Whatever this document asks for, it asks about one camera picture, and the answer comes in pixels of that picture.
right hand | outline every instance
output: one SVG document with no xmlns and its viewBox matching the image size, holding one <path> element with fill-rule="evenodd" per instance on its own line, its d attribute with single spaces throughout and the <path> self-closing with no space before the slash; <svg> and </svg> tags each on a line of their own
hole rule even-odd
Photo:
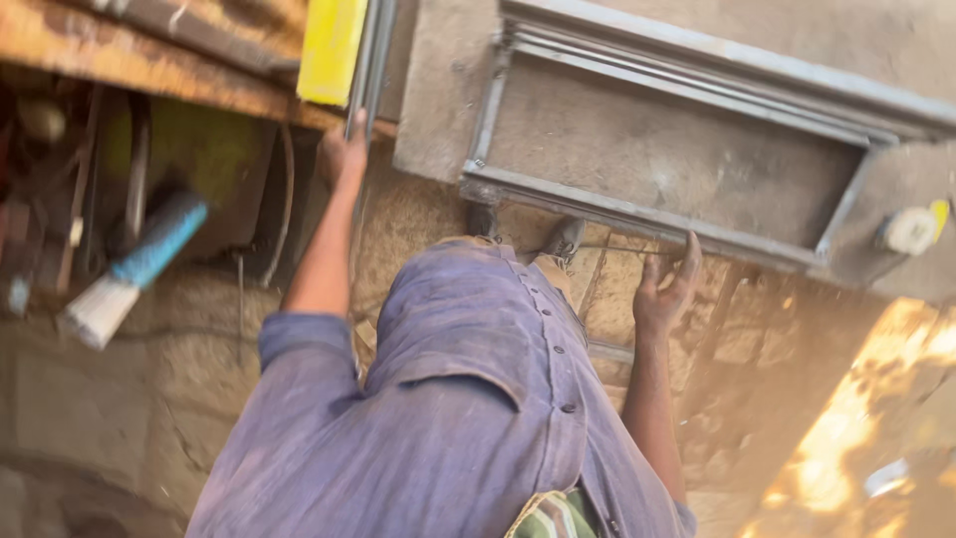
<svg viewBox="0 0 956 538">
<path fill-rule="evenodd" d="M 638 338 L 666 338 L 670 329 L 681 319 L 697 287 L 701 256 L 697 235 L 688 231 L 687 250 L 681 269 L 669 286 L 658 289 L 663 279 L 661 259 L 657 255 L 647 255 L 641 285 L 634 294 L 634 324 Z"/>
<path fill-rule="evenodd" d="M 365 175 L 368 148 L 365 146 L 365 122 L 368 115 L 362 108 L 356 113 L 352 125 L 352 140 L 345 140 L 345 123 L 325 133 L 319 147 L 329 166 L 329 181 L 337 191 L 343 187 L 356 187 Z"/>
</svg>

purple shirt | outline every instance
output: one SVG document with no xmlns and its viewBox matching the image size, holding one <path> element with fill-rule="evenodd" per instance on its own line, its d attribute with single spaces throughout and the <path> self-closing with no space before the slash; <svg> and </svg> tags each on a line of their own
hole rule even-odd
<svg viewBox="0 0 956 538">
<path fill-rule="evenodd" d="M 500 538 L 535 492 L 584 487 L 604 536 L 692 536 L 624 429 L 580 322 L 511 247 L 434 246 L 396 276 L 356 383 L 349 326 L 272 314 L 262 380 L 187 537 Z"/>
</svg>

gray shoe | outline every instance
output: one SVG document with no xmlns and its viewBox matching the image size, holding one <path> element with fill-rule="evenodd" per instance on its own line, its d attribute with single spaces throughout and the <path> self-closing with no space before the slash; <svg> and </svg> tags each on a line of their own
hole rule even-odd
<svg viewBox="0 0 956 538">
<path fill-rule="evenodd" d="M 468 204 L 468 235 L 490 237 L 497 240 L 498 216 L 492 206 L 484 204 Z"/>
<path fill-rule="evenodd" d="M 567 267 L 577 254 L 577 247 L 581 245 L 581 240 L 584 239 L 586 225 L 587 222 L 583 218 L 573 216 L 562 218 L 551 231 L 548 246 L 541 249 L 541 254 L 557 256 L 564 260 L 564 265 Z"/>
</svg>

striped cloth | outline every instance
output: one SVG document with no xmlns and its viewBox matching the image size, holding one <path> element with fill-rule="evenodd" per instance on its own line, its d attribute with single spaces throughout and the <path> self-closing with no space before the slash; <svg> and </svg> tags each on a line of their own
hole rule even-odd
<svg viewBox="0 0 956 538">
<path fill-rule="evenodd" d="M 594 512 L 584 491 L 535 493 L 505 538 L 597 538 Z"/>
</svg>

worker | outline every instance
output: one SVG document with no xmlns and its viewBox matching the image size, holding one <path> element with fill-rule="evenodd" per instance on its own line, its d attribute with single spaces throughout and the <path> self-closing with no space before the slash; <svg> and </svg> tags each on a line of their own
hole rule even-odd
<svg viewBox="0 0 956 538">
<path fill-rule="evenodd" d="M 562 221 L 525 266 L 482 207 L 469 211 L 469 235 L 424 250 L 395 277 L 360 388 L 346 321 L 366 164 L 364 128 L 354 132 L 322 142 L 331 198 L 280 311 L 263 323 L 262 378 L 186 536 L 692 536 L 667 335 L 693 295 L 696 236 L 668 286 L 657 257 L 644 263 L 620 416 L 568 303 L 564 269 L 584 222 Z"/>
</svg>

